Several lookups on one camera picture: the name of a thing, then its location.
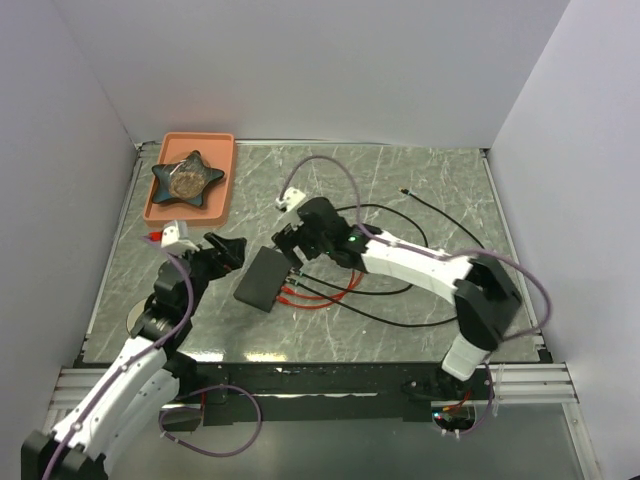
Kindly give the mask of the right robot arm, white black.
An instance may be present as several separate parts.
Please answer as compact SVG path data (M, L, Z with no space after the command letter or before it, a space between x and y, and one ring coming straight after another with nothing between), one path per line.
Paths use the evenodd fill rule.
M437 374L437 386L456 399L472 386L476 368L505 341L522 297L497 259L447 255L373 226L350 225L325 197L307 199L291 188L275 201L285 227L272 240L293 267L328 256L337 265L391 277L431 292L456 310L459 333Z

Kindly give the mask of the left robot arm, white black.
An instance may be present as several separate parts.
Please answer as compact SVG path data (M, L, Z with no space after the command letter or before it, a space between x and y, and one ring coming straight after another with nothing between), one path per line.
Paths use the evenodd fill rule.
M120 353L89 393L50 432L21 447L24 479L106 479L129 444L161 408L190 400L196 361L179 351L210 282L242 268L247 241L204 236L202 247L177 228L146 241L160 248L153 291Z

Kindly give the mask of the black network switch box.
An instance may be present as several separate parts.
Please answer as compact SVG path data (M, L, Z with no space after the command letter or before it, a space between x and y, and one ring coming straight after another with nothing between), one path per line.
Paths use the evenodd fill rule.
M291 268L281 252L262 246L234 291L234 299L269 313Z

